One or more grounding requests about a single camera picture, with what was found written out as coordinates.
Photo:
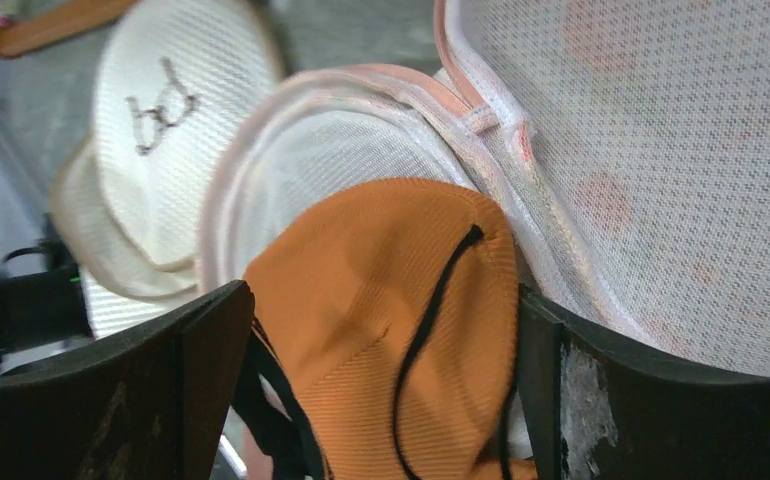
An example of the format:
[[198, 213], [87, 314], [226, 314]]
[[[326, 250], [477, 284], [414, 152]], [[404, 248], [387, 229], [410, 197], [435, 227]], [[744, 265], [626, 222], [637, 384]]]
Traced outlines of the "floral mesh bra laundry bag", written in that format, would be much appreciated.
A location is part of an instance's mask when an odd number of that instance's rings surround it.
[[770, 377], [770, 1], [439, 1], [434, 76], [285, 80], [218, 162], [202, 291], [374, 178], [492, 197], [551, 300], [679, 357]]

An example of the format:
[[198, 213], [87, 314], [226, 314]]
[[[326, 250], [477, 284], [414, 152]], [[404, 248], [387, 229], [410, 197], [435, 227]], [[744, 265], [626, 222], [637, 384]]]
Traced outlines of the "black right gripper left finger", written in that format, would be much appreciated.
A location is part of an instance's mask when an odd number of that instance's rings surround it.
[[0, 479], [206, 479], [253, 318], [246, 283], [0, 376]]

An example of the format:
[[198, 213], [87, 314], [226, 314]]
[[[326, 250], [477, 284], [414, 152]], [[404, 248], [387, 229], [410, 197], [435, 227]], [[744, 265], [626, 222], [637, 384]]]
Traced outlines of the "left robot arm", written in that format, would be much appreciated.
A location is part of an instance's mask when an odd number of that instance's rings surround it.
[[92, 337], [78, 264], [46, 214], [39, 240], [0, 259], [0, 369], [9, 354]]

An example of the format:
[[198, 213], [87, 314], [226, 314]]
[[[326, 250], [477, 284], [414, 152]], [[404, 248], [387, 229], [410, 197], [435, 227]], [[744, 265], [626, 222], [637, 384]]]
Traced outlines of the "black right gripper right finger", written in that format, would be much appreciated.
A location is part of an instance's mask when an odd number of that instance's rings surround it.
[[542, 479], [770, 479], [770, 378], [695, 363], [522, 287], [516, 385]]

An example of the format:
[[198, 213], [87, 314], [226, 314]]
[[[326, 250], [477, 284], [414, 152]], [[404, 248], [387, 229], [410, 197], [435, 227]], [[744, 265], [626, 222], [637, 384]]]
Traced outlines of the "orange bra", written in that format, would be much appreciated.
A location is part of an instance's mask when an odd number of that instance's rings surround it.
[[277, 479], [534, 479], [507, 448], [518, 279], [485, 195], [376, 180], [305, 211], [247, 267], [243, 418]]

